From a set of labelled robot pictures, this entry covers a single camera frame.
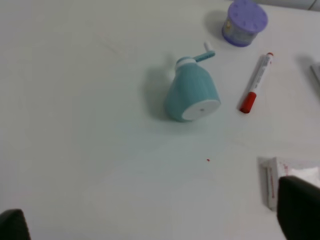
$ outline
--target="plastic container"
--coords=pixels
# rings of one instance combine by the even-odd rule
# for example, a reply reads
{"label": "plastic container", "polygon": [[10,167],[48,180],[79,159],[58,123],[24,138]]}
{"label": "plastic container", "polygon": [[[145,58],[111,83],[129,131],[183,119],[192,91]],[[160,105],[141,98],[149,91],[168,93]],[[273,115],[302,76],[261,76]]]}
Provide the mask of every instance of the plastic container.
{"label": "plastic container", "polygon": [[268,16],[258,4],[251,0],[236,0],[229,6],[222,35],[230,44],[246,47],[267,24]]}

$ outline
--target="marker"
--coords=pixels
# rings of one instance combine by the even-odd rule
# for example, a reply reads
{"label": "marker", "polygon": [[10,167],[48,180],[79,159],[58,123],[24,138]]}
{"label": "marker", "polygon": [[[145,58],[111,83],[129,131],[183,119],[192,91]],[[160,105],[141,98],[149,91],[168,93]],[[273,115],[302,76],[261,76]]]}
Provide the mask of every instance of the marker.
{"label": "marker", "polygon": [[272,52],[268,52],[268,54],[264,56],[261,66],[253,80],[250,91],[240,107],[240,111],[243,112],[244,114],[250,113],[250,110],[257,97],[257,94],[259,93],[261,84],[264,81],[265,76],[267,75],[268,69],[272,63],[273,57],[274,57],[274,54]]}

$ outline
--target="marker cap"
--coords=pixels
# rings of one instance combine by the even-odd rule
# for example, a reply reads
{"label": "marker cap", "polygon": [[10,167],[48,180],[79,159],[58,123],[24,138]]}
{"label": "marker cap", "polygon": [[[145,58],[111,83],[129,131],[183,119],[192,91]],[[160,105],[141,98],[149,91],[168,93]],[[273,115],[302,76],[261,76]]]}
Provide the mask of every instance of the marker cap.
{"label": "marker cap", "polygon": [[255,94],[252,91],[249,92],[240,107],[240,111],[243,112],[244,114],[250,113],[256,97],[257,97],[257,94]]}

